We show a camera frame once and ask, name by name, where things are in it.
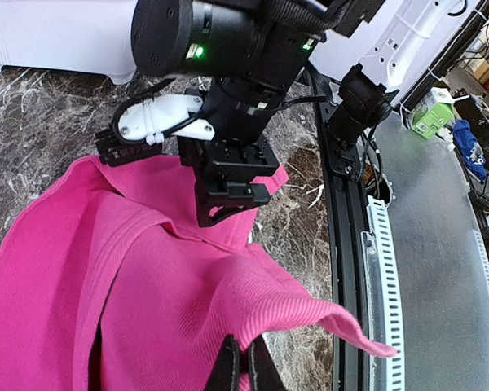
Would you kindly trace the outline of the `pink trousers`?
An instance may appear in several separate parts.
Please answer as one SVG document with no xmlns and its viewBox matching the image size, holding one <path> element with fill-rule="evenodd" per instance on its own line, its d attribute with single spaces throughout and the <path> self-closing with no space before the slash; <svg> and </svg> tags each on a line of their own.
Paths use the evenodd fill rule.
<svg viewBox="0 0 489 391">
<path fill-rule="evenodd" d="M 251 390 L 251 343 L 311 325 L 395 356 L 249 243 L 254 211 L 199 227 L 193 183 L 174 156 L 92 156 L 20 214 L 0 247 L 0 390 L 202 390 L 227 335 Z"/>
</svg>

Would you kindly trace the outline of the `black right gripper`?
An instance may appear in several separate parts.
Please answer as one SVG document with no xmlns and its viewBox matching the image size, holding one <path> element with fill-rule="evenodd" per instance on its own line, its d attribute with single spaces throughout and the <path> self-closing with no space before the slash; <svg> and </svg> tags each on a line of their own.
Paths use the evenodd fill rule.
<svg viewBox="0 0 489 391">
<path fill-rule="evenodd" d="M 225 219 L 270 201 L 266 186 L 254 184 L 279 168 L 270 144 L 262 136 L 249 145 L 178 138 L 181 163 L 195 174 L 196 219 L 212 227 Z"/>
</svg>

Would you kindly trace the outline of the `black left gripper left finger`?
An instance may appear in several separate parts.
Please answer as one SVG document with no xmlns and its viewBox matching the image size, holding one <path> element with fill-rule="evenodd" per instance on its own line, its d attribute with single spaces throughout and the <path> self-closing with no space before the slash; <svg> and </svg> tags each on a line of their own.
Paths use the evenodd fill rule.
<svg viewBox="0 0 489 391">
<path fill-rule="evenodd" d="M 240 348 L 233 335 L 227 335 L 218 351 L 205 391 L 236 391 L 240 382 Z"/>
</svg>

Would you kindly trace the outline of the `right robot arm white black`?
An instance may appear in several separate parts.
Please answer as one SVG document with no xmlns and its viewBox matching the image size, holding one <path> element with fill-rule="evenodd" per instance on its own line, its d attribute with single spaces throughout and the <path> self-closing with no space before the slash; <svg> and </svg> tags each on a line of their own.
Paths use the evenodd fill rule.
<svg viewBox="0 0 489 391">
<path fill-rule="evenodd" d="M 391 112 L 391 100 L 419 49 L 443 20 L 465 13 L 465 1 L 406 1 L 379 40 L 339 84 L 341 103 L 324 128 L 341 151 L 354 148 Z M 180 139 L 183 163 L 196 176 L 200 226 L 269 201 L 257 176 L 271 176 L 277 161 L 259 143 L 279 111 L 289 108 L 289 87 L 301 72 L 315 83 L 311 103 L 329 103 L 328 82 L 311 63 L 327 31 L 350 37 L 378 1 L 139 1 L 131 23 L 137 69 L 149 77 L 212 77 L 200 109 L 169 129 L 188 125 L 213 131 L 211 141 Z"/>
</svg>

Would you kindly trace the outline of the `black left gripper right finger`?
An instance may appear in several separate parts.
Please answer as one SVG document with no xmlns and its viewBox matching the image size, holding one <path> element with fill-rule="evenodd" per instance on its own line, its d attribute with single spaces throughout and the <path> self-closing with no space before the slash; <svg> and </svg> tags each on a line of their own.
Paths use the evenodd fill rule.
<svg viewBox="0 0 489 391">
<path fill-rule="evenodd" d="M 252 391 L 286 391 L 262 336 L 251 343 L 247 359 Z"/>
</svg>

